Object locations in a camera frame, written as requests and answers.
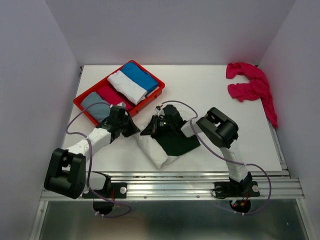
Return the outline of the cream and green t-shirt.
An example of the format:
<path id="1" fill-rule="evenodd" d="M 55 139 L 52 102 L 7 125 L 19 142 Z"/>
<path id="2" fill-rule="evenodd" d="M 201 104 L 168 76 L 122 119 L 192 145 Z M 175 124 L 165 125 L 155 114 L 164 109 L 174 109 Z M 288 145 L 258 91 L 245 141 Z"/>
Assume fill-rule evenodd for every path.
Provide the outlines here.
<path id="1" fill-rule="evenodd" d="M 151 121 L 151 118 L 138 125 L 140 132 L 133 137 L 143 153 L 158 170 L 200 146 L 196 136 L 187 137 L 181 129 L 178 132 L 166 132 L 159 136 L 140 135 L 141 131 Z"/>

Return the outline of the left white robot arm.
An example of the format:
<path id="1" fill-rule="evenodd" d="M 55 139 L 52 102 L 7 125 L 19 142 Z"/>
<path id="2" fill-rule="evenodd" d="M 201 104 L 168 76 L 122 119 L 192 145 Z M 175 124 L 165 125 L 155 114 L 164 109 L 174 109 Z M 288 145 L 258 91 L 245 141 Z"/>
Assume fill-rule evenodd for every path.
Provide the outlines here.
<path id="1" fill-rule="evenodd" d="M 82 193 L 92 192 L 100 197 L 111 193 L 111 180 L 106 174 L 92 173 L 93 156 L 114 142 L 120 135 L 128 138 L 140 132 L 125 107 L 111 105 L 109 115 L 102 120 L 89 135 L 66 149 L 53 151 L 44 180 L 48 191 L 76 199 Z"/>

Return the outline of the red plastic tray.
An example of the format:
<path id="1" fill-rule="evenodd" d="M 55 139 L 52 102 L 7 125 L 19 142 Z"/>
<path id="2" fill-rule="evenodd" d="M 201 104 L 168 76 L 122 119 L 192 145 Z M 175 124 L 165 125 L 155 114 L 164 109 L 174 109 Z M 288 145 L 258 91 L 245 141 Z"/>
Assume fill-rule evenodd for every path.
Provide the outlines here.
<path id="1" fill-rule="evenodd" d="M 138 103 L 137 105 L 135 105 L 134 107 L 132 107 L 128 112 L 130 113 L 131 117 L 134 117 L 135 115 L 137 115 L 143 108 L 145 108 L 148 104 L 150 104 L 153 100 L 155 100 L 157 97 L 159 97 L 162 92 L 163 89 L 165 88 L 165 83 L 162 82 L 159 78 L 157 78 L 155 75 L 153 75 L 150 71 L 148 71 L 147 69 L 145 69 L 142 65 L 140 65 L 138 62 L 136 62 L 135 60 L 130 60 L 129 62 L 126 63 L 133 63 L 135 64 L 143 73 L 149 75 L 150 77 L 152 77 L 156 82 L 156 88 L 154 90 L 152 90 L 149 94 L 146 95 L 146 98 L 144 100 L 142 100 L 140 103 Z M 112 88 L 112 85 L 109 83 L 108 77 L 111 74 L 116 73 L 117 71 L 122 70 L 124 67 L 124 65 L 118 67 L 116 70 L 114 70 L 113 72 L 111 72 L 109 75 L 105 76 L 102 80 L 100 80 L 99 82 L 97 82 L 96 84 L 94 84 L 93 86 L 91 86 L 90 88 L 88 88 L 86 91 L 81 92 L 74 100 L 73 103 L 75 106 L 77 106 L 80 110 L 83 110 L 84 108 L 81 106 L 82 101 L 91 93 L 91 92 L 97 92 L 99 89 L 101 89 L 102 87 L 108 86 L 110 88 Z"/>

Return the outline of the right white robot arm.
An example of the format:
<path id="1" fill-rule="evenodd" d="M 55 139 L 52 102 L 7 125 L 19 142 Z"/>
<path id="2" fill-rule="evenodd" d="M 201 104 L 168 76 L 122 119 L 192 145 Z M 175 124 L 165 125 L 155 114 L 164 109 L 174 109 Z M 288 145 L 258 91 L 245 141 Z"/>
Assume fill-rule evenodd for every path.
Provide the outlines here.
<path id="1" fill-rule="evenodd" d="M 172 104 L 157 106 L 155 110 L 156 114 L 140 127 L 141 132 L 135 139 L 157 169 L 198 148 L 201 145 L 199 134 L 204 133 L 220 149 L 221 159 L 226 161 L 231 192 L 242 195 L 248 190 L 252 176 L 239 151 L 239 127 L 231 118 L 215 107 L 204 116 L 188 121 Z"/>

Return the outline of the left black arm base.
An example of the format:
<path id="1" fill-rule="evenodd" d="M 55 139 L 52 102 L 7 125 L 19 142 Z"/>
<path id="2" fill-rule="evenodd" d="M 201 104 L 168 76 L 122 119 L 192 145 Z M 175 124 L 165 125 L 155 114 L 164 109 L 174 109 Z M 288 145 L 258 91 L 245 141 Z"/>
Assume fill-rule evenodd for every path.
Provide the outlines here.
<path id="1" fill-rule="evenodd" d="M 90 187 L 100 196 L 108 199 L 125 199 L 127 197 L 127 183 L 114 182 L 111 176 L 93 171 L 90 175 Z"/>

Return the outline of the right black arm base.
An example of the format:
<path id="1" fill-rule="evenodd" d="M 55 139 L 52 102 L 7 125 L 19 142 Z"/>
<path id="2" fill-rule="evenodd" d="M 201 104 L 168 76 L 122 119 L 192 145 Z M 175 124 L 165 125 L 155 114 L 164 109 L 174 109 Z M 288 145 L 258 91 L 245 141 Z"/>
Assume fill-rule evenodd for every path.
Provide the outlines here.
<path id="1" fill-rule="evenodd" d="M 237 182 L 231 178 L 229 181 L 215 182 L 211 195 L 217 199 L 242 198 L 242 197 L 259 197 L 260 189 L 258 183 L 253 181 L 252 175 L 248 172 L 247 176 Z"/>

